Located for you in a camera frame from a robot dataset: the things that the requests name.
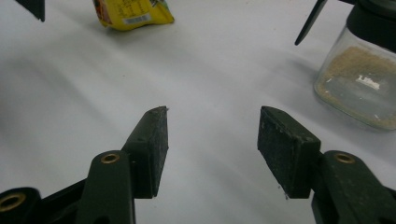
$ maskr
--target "glass jar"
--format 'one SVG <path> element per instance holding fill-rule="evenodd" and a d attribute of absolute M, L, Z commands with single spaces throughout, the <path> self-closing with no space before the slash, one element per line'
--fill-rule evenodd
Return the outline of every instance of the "glass jar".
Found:
<path fill-rule="evenodd" d="M 396 54 L 358 38 L 347 26 L 314 87 L 322 100 L 353 118 L 396 129 Z"/>

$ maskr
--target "granular contents in jar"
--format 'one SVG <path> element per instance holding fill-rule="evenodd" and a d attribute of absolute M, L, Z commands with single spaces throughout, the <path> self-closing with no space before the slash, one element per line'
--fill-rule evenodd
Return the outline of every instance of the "granular contents in jar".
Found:
<path fill-rule="evenodd" d="M 396 129 L 396 62 L 350 47 L 325 69 L 315 87 L 324 101 L 375 127 Z"/>

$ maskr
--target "white surface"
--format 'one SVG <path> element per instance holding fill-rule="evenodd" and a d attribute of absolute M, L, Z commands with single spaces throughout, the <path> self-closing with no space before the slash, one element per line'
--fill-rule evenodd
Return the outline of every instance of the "white surface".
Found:
<path fill-rule="evenodd" d="M 340 116 L 313 92 L 350 6 L 329 1 L 295 47 L 314 0 L 168 4 L 174 24 L 121 33 L 100 25 L 91 1 L 50 0 L 44 23 L 0 1 L 0 192 L 45 197 L 85 178 L 159 105 L 170 108 L 170 149 L 159 196 L 136 200 L 139 224 L 315 223 L 310 200 L 286 200 L 257 150 L 262 105 L 396 189 L 395 132 Z"/>

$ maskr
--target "plastic wrapper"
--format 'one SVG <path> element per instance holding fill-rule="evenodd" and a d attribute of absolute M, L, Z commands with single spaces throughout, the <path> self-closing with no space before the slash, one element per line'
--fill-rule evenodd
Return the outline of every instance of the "plastic wrapper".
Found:
<path fill-rule="evenodd" d="M 164 0 L 93 0 L 93 4 L 102 25 L 121 31 L 175 20 Z"/>

